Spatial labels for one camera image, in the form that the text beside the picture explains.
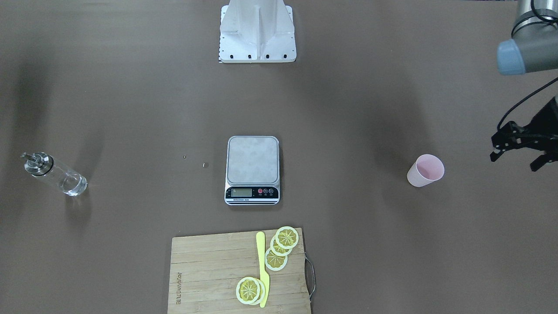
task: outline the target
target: gray tabletop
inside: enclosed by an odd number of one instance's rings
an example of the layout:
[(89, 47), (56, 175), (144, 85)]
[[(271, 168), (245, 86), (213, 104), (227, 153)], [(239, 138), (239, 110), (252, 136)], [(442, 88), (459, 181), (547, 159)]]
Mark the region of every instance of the gray tabletop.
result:
[[(166, 313), (173, 237), (283, 225), (304, 229), (314, 313), (556, 313), (558, 165), (489, 160), (555, 75), (498, 74), (516, 3), (291, 0), (296, 62), (233, 65), (227, 3), (0, 3), (1, 313)], [(278, 205), (224, 203), (233, 135), (279, 139)], [(86, 192), (33, 179), (24, 151)], [(415, 188), (425, 153), (446, 174)]]

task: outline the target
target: white plastic mount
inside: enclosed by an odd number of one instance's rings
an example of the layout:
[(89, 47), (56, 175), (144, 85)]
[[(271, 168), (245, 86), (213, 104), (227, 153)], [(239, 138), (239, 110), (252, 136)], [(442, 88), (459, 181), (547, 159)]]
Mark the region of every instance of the white plastic mount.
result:
[(230, 0), (221, 8), (219, 61), (293, 62), (292, 8), (283, 0)]

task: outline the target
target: yellow knife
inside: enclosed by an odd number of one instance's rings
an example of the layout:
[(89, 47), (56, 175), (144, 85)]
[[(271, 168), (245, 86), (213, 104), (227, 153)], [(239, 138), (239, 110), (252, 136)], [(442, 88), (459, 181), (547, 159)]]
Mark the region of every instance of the yellow knife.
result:
[(259, 307), (264, 307), (266, 306), (267, 297), (270, 295), (270, 275), (266, 272), (266, 266), (263, 262), (266, 255), (266, 234), (262, 231), (256, 233), (256, 245), (258, 247), (259, 279), (266, 287), (266, 295), (263, 297)]

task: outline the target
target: digital kitchen scale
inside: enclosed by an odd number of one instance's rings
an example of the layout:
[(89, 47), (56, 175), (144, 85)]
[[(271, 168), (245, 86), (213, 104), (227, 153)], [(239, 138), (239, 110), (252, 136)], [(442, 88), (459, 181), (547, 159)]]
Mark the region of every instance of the digital kitchen scale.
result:
[(273, 136), (233, 136), (227, 146), (225, 203), (279, 202), (279, 141)]

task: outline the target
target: blue joint cap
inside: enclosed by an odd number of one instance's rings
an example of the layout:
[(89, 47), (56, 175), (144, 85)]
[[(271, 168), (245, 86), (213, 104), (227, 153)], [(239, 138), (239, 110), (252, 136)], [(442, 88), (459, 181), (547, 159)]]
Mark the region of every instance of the blue joint cap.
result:
[(498, 45), (498, 71), (502, 75), (525, 74), (525, 63), (521, 52), (513, 39), (502, 41)]

